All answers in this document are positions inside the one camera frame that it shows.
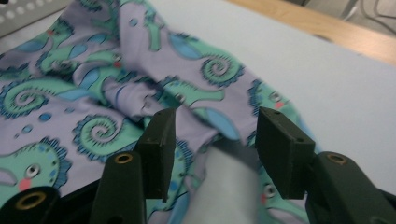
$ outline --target pink cheek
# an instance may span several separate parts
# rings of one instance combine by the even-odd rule
[[[114,62],[113,66],[119,68],[121,67],[121,62]]]
[[[262,204],[265,204],[267,202],[267,197],[265,194],[262,194]]]
[[[24,191],[26,189],[29,189],[31,183],[32,183],[31,179],[24,178],[23,180],[21,180],[21,182],[19,184],[20,191]]]
[[[276,104],[275,104],[275,108],[276,109],[279,109],[280,107],[282,107],[284,105],[284,103],[282,103],[282,102],[277,102]]]

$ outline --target seahorse print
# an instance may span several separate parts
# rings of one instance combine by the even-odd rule
[[[24,52],[36,52],[49,47],[46,50],[57,49],[67,38],[74,34],[74,28],[62,19],[58,19],[47,32],[19,45],[16,50]]]
[[[259,206],[259,214],[261,216],[261,221],[265,220],[273,220],[274,223],[282,223],[275,216],[271,214],[271,211],[278,210],[285,213],[289,213],[296,217],[298,220],[309,223],[308,215],[305,210],[298,205],[283,200],[280,194],[277,192],[277,189],[274,183],[271,180],[271,177],[267,174],[265,169],[262,167],[259,171],[260,175],[260,191],[261,195],[261,205]]]
[[[251,85],[247,94],[249,95],[249,104],[253,108],[253,116],[258,117],[260,106],[263,106],[282,112],[294,123],[298,121],[297,113],[289,99],[258,79],[254,80]]]
[[[88,11],[96,12],[102,10],[102,5],[100,4],[100,1],[97,0],[78,0],[78,1]]]
[[[119,39],[119,26],[118,26],[118,10],[117,6],[113,6],[113,0],[104,0],[101,2],[105,2],[105,5],[108,10],[108,19],[102,21],[97,19],[91,19],[92,25],[102,28],[107,31],[109,34],[114,36],[116,39]]]
[[[57,139],[48,137],[26,145],[12,154],[0,156],[0,207],[13,195],[33,187],[60,188],[67,181],[72,163],[66,159],[67,150]]]
[[[181,57],[189,60],[205,59],[201,73],[211,85],[228,87],[244,74],[244,66],[235,57],[195,37],[169,33],[169,41]]]
[[[122,123],[105,115],[89,115],[73,130],[78,153],[90,161],[106,162],[111,155],[132,150],[143,131],[128,119]]]
[[[0,69],[0,81],[11,79],[27,79],[31,76],[29,72],[29,63],[19,67],[9,67],[6,70]]]
[[[66,46],[54,49],[41,55],[36,67],[43,75],[71,78],[73,72],[79,66],[79,62],[72,59],[87,51],[85,45]]]
[[[166,77],[161,81],[165,92],[171,94],[179,103],[191,106],[197,101],[221,101],[224,99],[224,90],[207,91],[200,89],[190,82],[178,79],[178,77]],[[161,100],[163,91],[159,91],[155,98]]]
[[[161,29],[165,26],[163,20],[157,15],[157,11],[154,7],[145,0],[121,0],[120,6],[127,3],[134,3],[137,5],[142,5],[146,9],[144,26],[148,30],[149,36],[149,47],[151,51],[158,51],[161,48]],[[137,18],[132,18],[130,25],[135,27],[138,24]]]
[[[27,116],[33,110],[46,105],[51,96],[67,101],[75,101],[84,96],[94,97],[91,93],[59,79],[14,81],[4,86],[0,92],[0,116],[6,119]]]
[[[135,73],[127,73],[122,68],[121,56],[112,50],[101,50],[87,57],[86,63],[98,63],[88,71],[82,80],[76,84],[82,89],[91,91],[104,104],[107,104],[103,95],[102,85],[108,77],[114,77],[119,82],[132,78]]]
[[[222,135],[231,140],[239,140],[240,135],[233,121],[225,114],[214,108],[194,108],[193,113],[198,115],[202,120],[217,128]]]

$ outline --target fabric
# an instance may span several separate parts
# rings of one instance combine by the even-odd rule
[[[181,223],[205,179],[207,146],[222,137],[253,146],[259,106],[300,123],[286,97],[230,53],[170,29],[149,2],[74,1],[0,55],[0,206],[32,187],[84,187],[109,156],[134,149],[154,113],[176,107],[169,200],[147,200],[147,210],[148,223]],[[307,222],[258,174],[260,223]]]

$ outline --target brass insert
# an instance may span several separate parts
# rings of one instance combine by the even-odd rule
[[[328,154],[327,158],[335,163],[338,163],[340,165],[344,165],[347,163],[347,158],[341,156],[341,155],[337,155],[337,154]]]
[[[114,161],[115,161],[116,163],[118,163],[118,164],[124,164],[124,163],[127,163],[127,162],[131,161],[133,158],[134,158],[134,157],[131,156],[131,155],[128,154],[128,153],[122,153],[122,154],[118,155],[118,156],[116,157],[116,159],[114,159]]]
[[[17,201],[15,207],[19,210],[28,210],[44,202],[47,195],[43,191],[36,191],[23,196]]]

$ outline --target wooden surface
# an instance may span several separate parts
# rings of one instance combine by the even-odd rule
[[[396,66],[396,38],[280,0],[228,1]]]

